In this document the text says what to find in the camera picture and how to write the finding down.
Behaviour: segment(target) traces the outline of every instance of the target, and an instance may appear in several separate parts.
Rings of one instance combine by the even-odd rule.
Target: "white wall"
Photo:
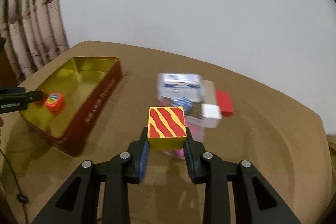
[[[207,61],[316,111],[336,134],[333,0],[60,0],[70,46],[120,42]]]

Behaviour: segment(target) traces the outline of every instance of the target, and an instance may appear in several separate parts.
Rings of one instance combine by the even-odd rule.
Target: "wooden block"
[[[183,107],[151,107],[147,137],[152,150],[182,149],[186,140]]]
[[[231,116],[233,114],[233,105],[229,93],[222,90],[216,90],[216,97],[222,115],[224,117]]]

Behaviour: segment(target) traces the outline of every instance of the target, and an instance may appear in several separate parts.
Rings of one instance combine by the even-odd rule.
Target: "white block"
[[[217,105],[202,104],[203,127],[217,128],[222,119],[221,109]]]

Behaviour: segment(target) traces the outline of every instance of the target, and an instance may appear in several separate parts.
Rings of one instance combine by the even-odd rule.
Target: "yellow and red striped block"
[[[183,107],[151,107],[148,142],[152,150],[178,150],[186,139]]]

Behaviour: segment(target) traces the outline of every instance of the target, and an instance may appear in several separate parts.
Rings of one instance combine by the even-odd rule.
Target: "metal screw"
[[[211,152],[204,152],[203,157],[209,160],[213,157],[213,154]]]
[[[92,162],[89,160],[83,161],[82,162],[82,167],[84,168],[89,168],[92,165]]]
[[[122,153],[120,153],[120,157],[122,159],[127,159],[129,156],[130,156],[130,153],[128,153],[128,152],[122,152]]]
[[[241,165],[248,168],[251,166],[251,162],[249,162],[248,160],[242,160]]]

